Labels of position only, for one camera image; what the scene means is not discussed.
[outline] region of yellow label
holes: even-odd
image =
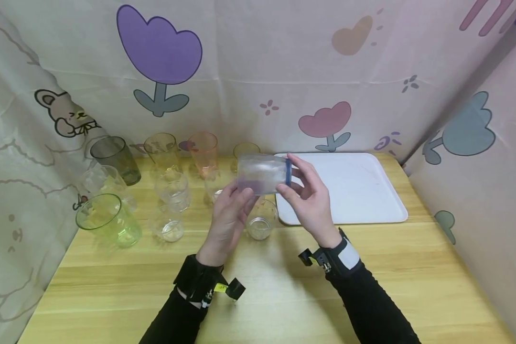
[[[227,290],[227,286],[223,285],[222,283],[216,283],[216,286],[214,287],[215,293],[225,293]]]

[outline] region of white tray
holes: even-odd
[[[407,220],[407,209],[378,159],[369,153],[298,153],[313,164],[331,195],[336,225],[383,224]],[[276,194],[279,218],[300,225],[289,203]]]

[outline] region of clear plastic cup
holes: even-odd
[[[183,236],[182,213],[173,211],[169,206],[164,205],[153,211],[147,224],[150,231],[159,238],[175,242]]]
[[[174,135],[168,133],[154,134],[145,140],[143,148],[161,174],[172,169],[180,170],[178,145]]]
[[[216,202],[216,199],[221,194],[223,188],[227,184],[233,181],[233,175],[225,171],[210,171],[204,177],[204,189],[208,196],[212,200],[212,203]]]
[[[237,188],[251,188],[254,195],[275,194],[279,184],[290,185],[290,160],[267,154],[243,154],[237,166]]]
[[[262,153],[258,147],[258,145],[252,142],[241,142],[237,144],[235,148],[233,148],[233,156],[235,160],[231,163],[230,169],[233,174],[237,174],[237,160],[240,155],[243,154],[260,154]]]
[[[81,175],[78,183],[85,196],[114,194],[119,196],[131,211],[138,207],[136,199],[130,194],[126,183],[113,166],[96,164]]]
[[[174,170],[157,178],[154,191],[173,211],[188,209],[191,202],[188,178]]]
[[[277,207],[267,199],[259,200],[246,221],[248,235],[255,240],[269,237],[273,228],[279,227]]]

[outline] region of wrist strap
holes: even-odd
[[[223,266],[208,267],[199,263],[195,254],[191,254],[185,258],[174,284],[190,302],[210,303],[215,291],[225,292],[230,298],[239,300],[246,288],[237,279],[228,283],[222,271]]]
[[[322,267],[327,276],[346,278],[355,271],[355,268],[362,264],[359,254],[349,242],[348,237],[338,228],[342,236],[342,242],[334,248],[319,247],[312,253],[310,249],[306,249],[298,255],[301,261],[307,267],[313,264]]]

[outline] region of black sleeve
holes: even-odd
[[[174,287],[140,344],[195,343],[199,326],[207,312],[208,308],[198,309],[183,299]]]
[[[362,344],[420,343],[411,324],[361,261],[345,277],[327,274],[327,280],[344,301]]]

